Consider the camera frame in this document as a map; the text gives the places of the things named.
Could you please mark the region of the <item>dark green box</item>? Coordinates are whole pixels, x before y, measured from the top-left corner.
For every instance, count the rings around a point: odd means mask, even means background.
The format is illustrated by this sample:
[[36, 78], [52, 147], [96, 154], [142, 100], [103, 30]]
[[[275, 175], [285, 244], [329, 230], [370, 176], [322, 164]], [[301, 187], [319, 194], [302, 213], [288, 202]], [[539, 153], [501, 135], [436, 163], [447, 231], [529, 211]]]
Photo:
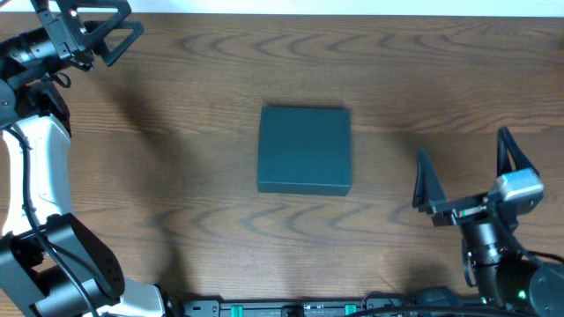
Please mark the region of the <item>dark green box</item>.
[[351, 113], [339, 107], [263, 107], [257, 189], [345, 196], [353, 184]]

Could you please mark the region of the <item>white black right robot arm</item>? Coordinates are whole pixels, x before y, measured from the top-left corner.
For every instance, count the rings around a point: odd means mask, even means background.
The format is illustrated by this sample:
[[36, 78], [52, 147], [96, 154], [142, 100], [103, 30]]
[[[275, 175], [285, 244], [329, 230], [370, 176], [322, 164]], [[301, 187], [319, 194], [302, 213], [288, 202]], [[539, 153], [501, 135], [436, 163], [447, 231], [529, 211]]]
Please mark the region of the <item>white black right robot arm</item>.
[[537, 168], [508, 128], [497, 131], [497, 174], [484, 193], [448, 201], [425, 150], [417, 154], [414, 209], [434, 226], [456, 226], [462, 234], [466, 283], [484, 305], [508, 313], [558, 316], [563, 313], [563, 259], [526, 249], [516, 238], [518, 217], [544, 197]]

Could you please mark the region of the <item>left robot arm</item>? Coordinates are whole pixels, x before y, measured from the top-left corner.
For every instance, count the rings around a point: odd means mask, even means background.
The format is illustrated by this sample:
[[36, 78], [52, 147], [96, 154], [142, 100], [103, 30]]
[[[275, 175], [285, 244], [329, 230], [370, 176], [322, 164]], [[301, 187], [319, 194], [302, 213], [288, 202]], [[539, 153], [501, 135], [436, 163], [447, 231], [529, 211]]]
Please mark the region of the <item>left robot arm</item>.
[[114, 253], [75, 216], [68, 155], [68, 68], [114, 64], [143, 33], [125, 1], [33, 3], [41, 22], [1, 45], [1, 135], [10, 206], [1, 237], [1, 287], [26, 316], [163, 316], [159, 287], [125, 277]]

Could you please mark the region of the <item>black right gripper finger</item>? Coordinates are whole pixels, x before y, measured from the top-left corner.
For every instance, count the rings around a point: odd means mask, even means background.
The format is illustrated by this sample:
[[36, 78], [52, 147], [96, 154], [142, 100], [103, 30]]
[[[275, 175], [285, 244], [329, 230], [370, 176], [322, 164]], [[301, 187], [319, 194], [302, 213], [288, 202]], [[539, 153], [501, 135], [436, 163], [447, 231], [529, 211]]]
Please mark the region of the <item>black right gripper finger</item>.
[[538, 169], [517, 145], [507, 127], [497, 131], [497, 175], [512, 173], [520, 170], [531, 169], [537, 176]]
[[412, 198], [412, 207], [419, 212], [434, 214], [436, 206], [447, 201], [446, 195], [425, 149], [417, 153], [417, 175]]

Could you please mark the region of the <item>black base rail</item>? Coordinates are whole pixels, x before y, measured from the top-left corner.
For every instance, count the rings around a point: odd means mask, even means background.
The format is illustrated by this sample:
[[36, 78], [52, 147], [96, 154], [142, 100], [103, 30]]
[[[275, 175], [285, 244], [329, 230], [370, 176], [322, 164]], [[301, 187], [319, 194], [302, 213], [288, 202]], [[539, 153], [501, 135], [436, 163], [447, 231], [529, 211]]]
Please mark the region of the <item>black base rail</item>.
[[221, 301], [200, 299], [179, 303], [182, 316], [190, 317], [318, 317], [346, 316], [368, 309], [417, 306], [413, 299], [372, 294], [363, 299], [314, 301]]

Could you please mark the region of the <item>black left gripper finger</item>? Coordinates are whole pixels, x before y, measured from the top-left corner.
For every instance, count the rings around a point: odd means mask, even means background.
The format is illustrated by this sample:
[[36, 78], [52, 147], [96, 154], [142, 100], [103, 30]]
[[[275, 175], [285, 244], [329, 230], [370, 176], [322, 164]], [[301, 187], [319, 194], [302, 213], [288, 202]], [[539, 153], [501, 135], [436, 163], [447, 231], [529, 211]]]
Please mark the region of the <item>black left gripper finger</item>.
[[[64, 25], [79, 47], [92, 47], [103, 40], [130, 14], [126, 0], [56, 0]], [[102, 19], [94, 19], [83, 9], [108, 9]]]
[[93, 67], [99, 57], [107, 67], [111, 67], [122, 54], [143, 34], [141, 22], [123, 21], [111, 28], [104, 36], [97, 37], [87, 51], [86, 67]]

